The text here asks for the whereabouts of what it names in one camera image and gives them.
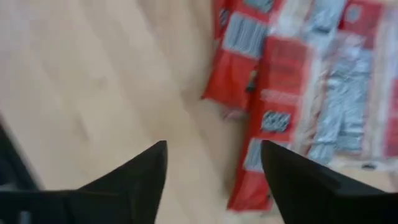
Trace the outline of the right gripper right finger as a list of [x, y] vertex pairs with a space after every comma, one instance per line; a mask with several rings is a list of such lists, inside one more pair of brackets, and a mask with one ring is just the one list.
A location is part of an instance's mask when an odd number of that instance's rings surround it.
[[387, 193], [263, 140], [261, 159], [285, 224], [398, 224]]

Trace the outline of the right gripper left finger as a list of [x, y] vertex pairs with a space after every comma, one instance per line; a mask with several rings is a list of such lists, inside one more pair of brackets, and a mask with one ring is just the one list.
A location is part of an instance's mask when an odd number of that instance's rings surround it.
[[68, 201], [68, 224], [155, 224], [167, 174], [162, 140], [80, 187]]

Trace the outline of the red popcorn bag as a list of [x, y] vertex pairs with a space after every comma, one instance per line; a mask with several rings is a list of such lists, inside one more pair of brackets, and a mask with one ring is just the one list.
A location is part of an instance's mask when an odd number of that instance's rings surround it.
[[213, 69], [202, 98], [222, 106], [226, 119], [249, 108], [264, 41], [285, 0], [231, 0]]
[[312, 48], [294, 151], [328, 167], [397, 170], [384, 145], [398, 8], [381, 0], [315, 0]]
[[228, 210], [271, 209], [271, 192], [261, 163], [261, 142], [269, 140], [292, 148], [312, 56], [312, 48], [298, 39], [271, 36], [266, 40]]

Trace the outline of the black metal table frame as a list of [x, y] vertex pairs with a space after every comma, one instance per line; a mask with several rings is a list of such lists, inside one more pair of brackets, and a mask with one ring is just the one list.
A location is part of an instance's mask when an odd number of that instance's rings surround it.
[[39, 189], [0, 122], [0, 192]]

